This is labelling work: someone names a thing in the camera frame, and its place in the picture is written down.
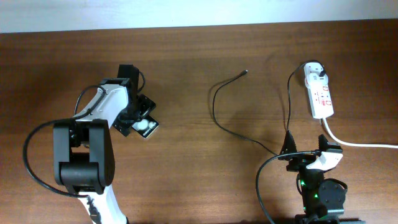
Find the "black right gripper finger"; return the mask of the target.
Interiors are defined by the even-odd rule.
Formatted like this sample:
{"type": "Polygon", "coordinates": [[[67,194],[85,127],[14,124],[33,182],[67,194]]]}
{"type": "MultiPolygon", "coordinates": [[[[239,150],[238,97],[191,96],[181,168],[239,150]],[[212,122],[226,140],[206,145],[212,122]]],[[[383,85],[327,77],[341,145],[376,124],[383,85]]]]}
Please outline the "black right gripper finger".
{"type": "Polygon", "coordinates": [[[289,161],[294,157],[293,153],[296,153],[296,152],[297,152],[297,148],[296,148],[296,144],[295,144],[293,135],[290,131],[286,131],[284,143],[283,143],[282,148],[279,153],[279,155],[280,155],[279,160],[289,161]]]}
{"type": "Polygon", "coordinates": [[[319,137],[318,137],[318,145],[319,145],[319,150],[321,152],[341,152],[342,151],[342,148],[339,144],[328,141],[327,138],[323,134],[319,135],[319,137]]]}

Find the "black Galaxy flip phone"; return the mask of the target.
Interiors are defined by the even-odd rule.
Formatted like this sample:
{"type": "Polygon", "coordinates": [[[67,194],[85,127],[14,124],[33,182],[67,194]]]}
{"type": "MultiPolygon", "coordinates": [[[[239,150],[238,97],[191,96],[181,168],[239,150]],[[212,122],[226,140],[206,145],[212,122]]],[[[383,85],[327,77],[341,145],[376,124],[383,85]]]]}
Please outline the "black Galaxy flip phone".
{"type": "Polygon", "coordinates": [[[132,125],[133,130],[140,134],[144,139],[149,138],[158,127],[159,122],[150,115],[132,125]]]}

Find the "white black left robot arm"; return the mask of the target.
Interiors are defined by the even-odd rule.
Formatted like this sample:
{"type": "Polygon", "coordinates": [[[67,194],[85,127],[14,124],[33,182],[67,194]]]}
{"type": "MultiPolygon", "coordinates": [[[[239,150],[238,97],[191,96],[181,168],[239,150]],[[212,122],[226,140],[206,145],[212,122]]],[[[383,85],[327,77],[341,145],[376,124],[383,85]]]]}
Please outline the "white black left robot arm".
{"type": "Polygon", "coordinates": [[[111,185],[115,159],[110,129],[148,138],[159,123],[150,116],[156,104],[141,93],[142,72],[121,64],[115,78],[105,78],[97,93],[68,121],[53,126],[55,181],[77,197],[93,223],[128,223],[111,185]]]}

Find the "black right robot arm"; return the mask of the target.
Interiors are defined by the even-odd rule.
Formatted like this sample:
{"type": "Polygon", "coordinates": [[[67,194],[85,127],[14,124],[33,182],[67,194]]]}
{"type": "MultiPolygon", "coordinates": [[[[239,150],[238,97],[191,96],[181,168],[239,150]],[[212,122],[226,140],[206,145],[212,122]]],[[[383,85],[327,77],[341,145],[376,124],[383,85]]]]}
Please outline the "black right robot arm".
{"type": "Polygon", "coordinates": [[[303,202],[303,215],[295,216],[295,223],[364,223],[358,218],[341,219],[345,212],[344,202],[348,186],[346,183],[326,178],[325,173],[333,170],[343,158],[343,149],[330,142],[324,135],[318,137],[318,149],[313,152],[299,152],[293,135],[285,133],[280,151],[280,160],[288,162],[286,170],[296,172],[296,187],[303,202]]]}

